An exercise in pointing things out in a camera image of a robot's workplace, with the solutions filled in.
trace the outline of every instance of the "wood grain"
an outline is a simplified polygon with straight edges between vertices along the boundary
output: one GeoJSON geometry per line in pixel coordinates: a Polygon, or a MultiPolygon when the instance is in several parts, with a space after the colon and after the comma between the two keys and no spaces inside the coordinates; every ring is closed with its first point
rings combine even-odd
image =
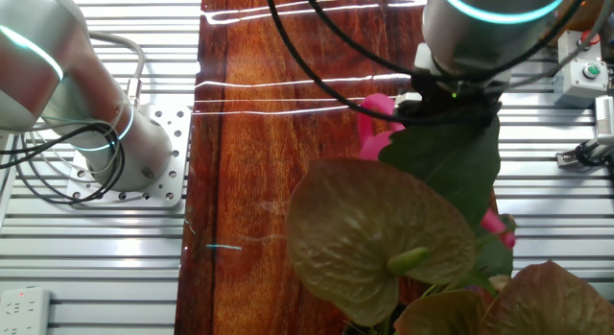
{"type": "MultiPolygon", "coordinates": [[[[276,1],[288,4],[279,10],[304,58],[345,96],[409,86],[342,45],[304,0],[276,1]]],[[[322,5],[364,46],[411,67],[422,7],[389,3],[322,5]]],[[[284,214],[309,159],[359,153],[356,115],[307,82],[266,0],[202,0],[202,10],[176,334],[341,334],[343,314],[307,292],[287,260],[284,214]]],[[[405,302],[424,290],[402,286],[405,302]]]]}

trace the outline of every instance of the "metal slotted platform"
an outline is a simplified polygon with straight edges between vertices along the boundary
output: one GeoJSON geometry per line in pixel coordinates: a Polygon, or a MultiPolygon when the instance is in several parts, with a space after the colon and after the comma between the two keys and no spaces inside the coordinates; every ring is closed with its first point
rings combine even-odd
{"type": "MultiPolygon", "coordinates": [[[[201,0],[75,1],[90,30],[143,45],[147,64],[141,104],[192,107],[200,70],[201,0]]],[[[92,43],[126,88],[136,55],[92,43]]],[[[68,145],[59,152],[69,159],[74,155],[68,145]]],[[[70,173],[53,154],[47,156],[70,173]]],[[[66,187],[67,180],[42,159],[36,165],[59,189],[66,187]]],[[[23,167],[40,187],[29,167],[23,167]]],[[[173,334],[184,207],[185,201],[173,211],[79,211],[37,199],[18,179],[0,229],[0,293],[32,285],[52,291],[50,335],[173,334]]]]}
{"type": "MultiPolygon", "coordinates": [[[[143,104],[193,105],[201,0],[75,1],[91,30],[144,46],[143,104]]],[[[125,87],[136,56],[93,43],[125,87]]],[[[526,77],[544,66],[528,62],[514,75],[526,77]]],[[[513,214],[521,226],[514,265],[521,269],[552,258],[614,300],[609,175],[604,168],[562,171],[554,159],[556,152],[593,137],[592,111],[556,108],[552,88],[546,80],[502,99],[503,162],[495,192],[500,211],[513,214]]],[[[59,152],[66,158],[74,154],[68,145],[59,152]]],[[[44,161],[35,163],[54,185],[67,185],[44,161]]],[[[24,171],[40,187],[27,165],[24,171]]],[[[32,285],[51,290],[49,334],[173,333],[184,201],[173,211],[75,210],[37,199],[18,179],[3,195],[8,203],[0,232],[0,292],[32,285]]]]}

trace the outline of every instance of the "pink anthurium flower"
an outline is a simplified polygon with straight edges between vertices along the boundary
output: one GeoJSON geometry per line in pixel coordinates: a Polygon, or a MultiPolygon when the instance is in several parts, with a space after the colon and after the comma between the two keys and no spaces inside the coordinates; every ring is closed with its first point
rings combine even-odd
{"type": "Polygon", "coordinates": [[[488,209],[482,218],[482,227],[491,233],[499,234],[499,239],[508,249],[513,249],[516,245],[516,238],[513,233],[506,232],[506,225],[499,219],[499,216],[494,211],[488,209]]]}
{"type": "MultiPolygon", "coordinates": [[[[361,107],[377,110],[385,114],[394,112],[394,101],[384,94],[373,94],[366,97],[361,103],[361,107]]],[[[360,158],[377,161],[377,156],[382,149],[390,144],[390,135],[394,132],[405,129],[399,123],[390,123],[391,131],[373,134],[371,127],[371,117],[362,113],[358,114],[358,136],[361,140],[363,149],[360,158]]]]}

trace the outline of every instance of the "white robotic arm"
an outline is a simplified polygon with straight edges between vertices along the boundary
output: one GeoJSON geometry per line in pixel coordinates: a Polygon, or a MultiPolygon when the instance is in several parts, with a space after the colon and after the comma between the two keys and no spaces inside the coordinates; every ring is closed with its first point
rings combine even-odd
{"type": "MultiPolygon", "coordinates": [[[[114,190],[138,190],[165,170],[171,157],[167,133],[130,103],[102,65],[72,0],[0,0],[0,70],[0,129],[22,132],[41,116],[49,124],[116,123],[126,165],[114,190]]],[[[54,130],[63,135],[82,125],[54,130]]],[[[92,172],[113,158],[98,133],[82,133],[69,142],[92,172]]],[[[110,178],[110,171],[96,177],[110,178]]]]}
{"type": "MultiPolygon", "coordinates": [[[[563,0],[428,0],[422,33],[449,74],[490,70],[529,50],[563,0]]],[[[428,63],[428,56],[420,65],[428,63]]]]}

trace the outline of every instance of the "control box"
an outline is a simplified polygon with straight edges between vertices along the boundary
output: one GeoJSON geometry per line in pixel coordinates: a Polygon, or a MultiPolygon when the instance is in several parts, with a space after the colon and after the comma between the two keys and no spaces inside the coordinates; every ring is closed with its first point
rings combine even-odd
{"type": "Polygon", "coordinates": [[[32,287],[6,291],[0,296],[0,334],[46,335],[49,291],[32,287]]]}
{"type": "MultiPolygon", "coordinates": [[[[558,60],[573,53],[588,32],[565,32],[558,40],[558,60]]],[[[571,60],[555,76],[555,94],[558,105],[588,108],[595,98],[605,95],[609,77],[607,65],[602,61],[601,42],[596,36],[584,51],[571,60]]]]}

